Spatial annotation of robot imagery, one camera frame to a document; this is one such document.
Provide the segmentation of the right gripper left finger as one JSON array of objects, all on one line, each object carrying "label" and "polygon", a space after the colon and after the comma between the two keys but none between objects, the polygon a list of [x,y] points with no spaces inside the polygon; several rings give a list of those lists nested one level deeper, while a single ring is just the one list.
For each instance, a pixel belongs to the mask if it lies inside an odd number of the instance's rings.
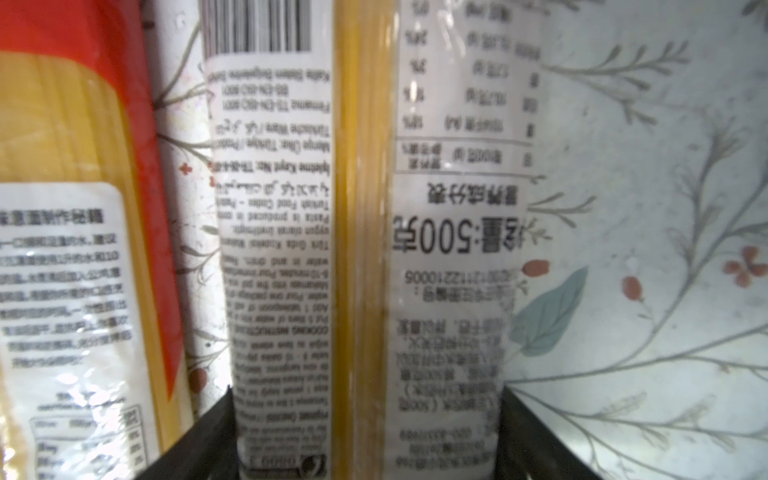
[{"label": "right gripper left finger", "polygon": [[239,479],[232,388],[138,480]]}]

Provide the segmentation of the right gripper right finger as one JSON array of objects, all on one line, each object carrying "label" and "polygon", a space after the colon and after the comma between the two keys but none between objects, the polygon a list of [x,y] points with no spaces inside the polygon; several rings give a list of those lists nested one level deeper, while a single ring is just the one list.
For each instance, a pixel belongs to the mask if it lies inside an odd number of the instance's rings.
[{"label": "right gripper right finger", "polygon": [[507,387],[501,395],[494,479],[599,480]]}]

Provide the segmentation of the dark blue spaghetti bag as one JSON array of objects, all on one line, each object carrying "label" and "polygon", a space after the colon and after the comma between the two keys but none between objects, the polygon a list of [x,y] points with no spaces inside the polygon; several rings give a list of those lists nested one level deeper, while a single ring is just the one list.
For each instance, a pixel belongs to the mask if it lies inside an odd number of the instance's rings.
[{"label": "dark blue spaghetti bag", "polygon": [[243,479],[495,479],[542,1],[204,1]]}]

